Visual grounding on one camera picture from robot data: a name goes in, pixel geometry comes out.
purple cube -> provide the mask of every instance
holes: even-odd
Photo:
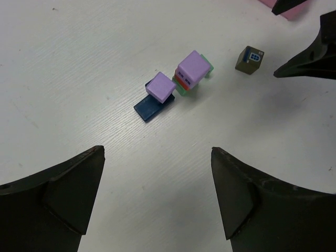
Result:
[[[176,84],[166,75],[158,72],[157,75],[146,86],[146,91],[160,103],[164,103],[173,93]]]
[[[195,87],[209,72],[211,65],[192,51],[177,67],[176,75],[190,88]]]

white surface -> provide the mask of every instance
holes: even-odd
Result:
[[[2,1],[0,184],[102,144],[80,252],[231,251],[211,147],[336,192],[335,82],[272,76],[334,9],[315,1],[289,23],[252,0]],[[247,45],[265,51],[252,76],[234,70]],[[212,79],[145,124],[133,110],[144,84],[157,71],[171,76],[193,49],[214,65]]]

white window print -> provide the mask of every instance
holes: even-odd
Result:
[[[260,61],[260,56],[257,55],[257,54],[254,54],[253,52],[250,54],[250,59],[253,60],[253,61]]]

brown cube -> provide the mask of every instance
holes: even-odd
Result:
[[[263,51],[247,46],[245,50],[239,55],[236,69],[251,75],[259,69],[263,57]]]

pink box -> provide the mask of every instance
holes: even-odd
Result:
[[[277,2],[277,0],[259,0],[260,2],[262,2],[263,4],[267,5],[270,8],[273,8],[273,6],[275,5],[275,3]],[[306,7],[308,6],[309,1],[306,1],[296,7],[294,7],[293,9],[290,9],[284,13],[282,13],[281,15],[283,17],[285,17],[288,20],[293,20],[295,19],[303,10],[306,9]]]

